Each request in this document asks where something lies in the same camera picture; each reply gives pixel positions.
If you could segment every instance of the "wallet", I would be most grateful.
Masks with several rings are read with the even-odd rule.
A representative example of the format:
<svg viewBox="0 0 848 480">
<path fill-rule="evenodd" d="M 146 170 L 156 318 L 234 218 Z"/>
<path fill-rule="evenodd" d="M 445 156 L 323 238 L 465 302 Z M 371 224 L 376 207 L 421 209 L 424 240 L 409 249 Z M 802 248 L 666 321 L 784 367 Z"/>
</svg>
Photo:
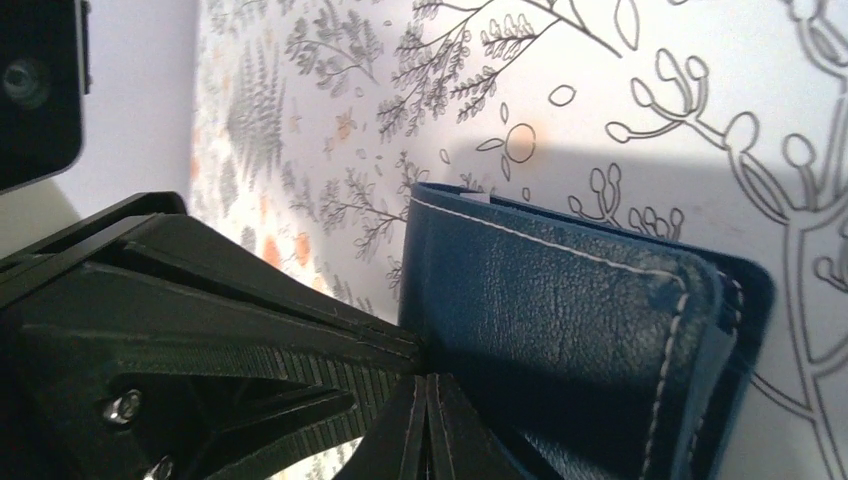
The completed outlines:
<svg viewBox="0 0 848 480">
<path fill-rule="evenodd" d="M 399 323 L 540 479 L 710 479 L 774 287 L 740 258 L 417 184 Z"/>
</svg>

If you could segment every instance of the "orange flower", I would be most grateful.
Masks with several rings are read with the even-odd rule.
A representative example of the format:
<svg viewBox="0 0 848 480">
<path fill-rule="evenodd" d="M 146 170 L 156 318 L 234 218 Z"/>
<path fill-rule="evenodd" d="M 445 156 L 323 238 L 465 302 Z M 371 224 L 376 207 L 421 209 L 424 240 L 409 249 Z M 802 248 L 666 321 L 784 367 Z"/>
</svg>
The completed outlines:
<svg viewBox="0 0 848 480">
<path fill-rule="evenodd" d="M 507 134 L 504 148 L 506 156 L 515 163 L 530 160 L 536 151 L 536 130 L 526 123 L 519 123 Z"/>
<path fill-rule="evenodd" d="M 303 118 L 297 113 L 289 118 L 289 131 L 292 133 L 300 133 L 300 119 Z"/>
<path fill-rule="evenodd" d="M 277 269 L 283 266 L 283 262 L 280 259 L 280 249 L 277 248 L 277 242 L 272 237 L 265 239 L 265 247 L 262 249 L 262 260 L 265 260 Z"/>
<path fill-rule="evenodd" d="M 327 293 L 327 282 L 324 281 L 324 277 L 318 275 L 312 279 L 312 289 L 321 293 Z"/>
<path fill-rule="evenodd" d="M 197 157 L 192 155 L 191 156 L 191 163 L 189 164 L 189 177 L 192 180 L 195 180 L 199 176 L 200 176 L 200 162 L 197 160 Z"/>
<path fill-rule="evenodd" d="M 268 203 L 268 197 L 265 195 L 259 197 L 259 218 L 263 224 L 265 223 L 265 219 L 268 217 L 268 210 L 270 210 Z"/>
<path fill-rule="evenodd" d="M 297 238 L 294 239 L 294 255 L 301 267 L 305 267 L 309 263 L 310 253 L 312 253 L 312 248 L 309 246 L 309 235 L 306 233 L 298 234 Z"/>
<path fill-rule="evenodd" d="M 348 108 L 347 112 L 336 117 L 338 126 L 339 140 L 346 140 L 350 136 L 351 131 L 356 130 L 356 122 L 351 118 L 353 115 L 353 107 Z"/>
</svg>

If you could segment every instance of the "metal screw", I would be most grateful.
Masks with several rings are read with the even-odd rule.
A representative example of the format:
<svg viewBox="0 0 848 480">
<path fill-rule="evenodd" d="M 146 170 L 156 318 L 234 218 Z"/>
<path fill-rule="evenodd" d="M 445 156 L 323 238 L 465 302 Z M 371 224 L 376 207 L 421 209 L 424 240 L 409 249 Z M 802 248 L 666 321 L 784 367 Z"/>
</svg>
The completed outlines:
<svg viewBox="0 0 848 480">
<path fill-rule="evenodd" d="M 138 415 L 140 409 L 141 392 L 132 389 L 106 405 L 103 418 L 109 423 L 126 425 Z"/>
<path fill-rule="evenodd" d="M 13 100 L 24 99 L 38 89 L 38 72 L 32 62 L 17 60 L 6 69 L 3 87 Z"/>
<path fill-rule="evenodd" d="M 174 460 L 165 455 L 159 463 L 144 474 L 144 480 L 170 480 L 174 474 Z"/>
</svg>

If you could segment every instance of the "wallpaper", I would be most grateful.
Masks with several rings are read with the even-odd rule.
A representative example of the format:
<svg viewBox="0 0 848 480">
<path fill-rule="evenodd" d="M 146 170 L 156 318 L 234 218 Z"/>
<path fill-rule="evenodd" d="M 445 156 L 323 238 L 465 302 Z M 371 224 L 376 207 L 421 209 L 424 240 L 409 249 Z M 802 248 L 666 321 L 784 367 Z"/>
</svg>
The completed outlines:
<svg viewBox="0 0 848 480">
<path fill-rule="evenodd" d="M 390 322 L 418 181 L 754 260 L 777 305 L 722 478 L 848 480 L 848 1 L 202 5 L 193 215 Z"/>
</svg>

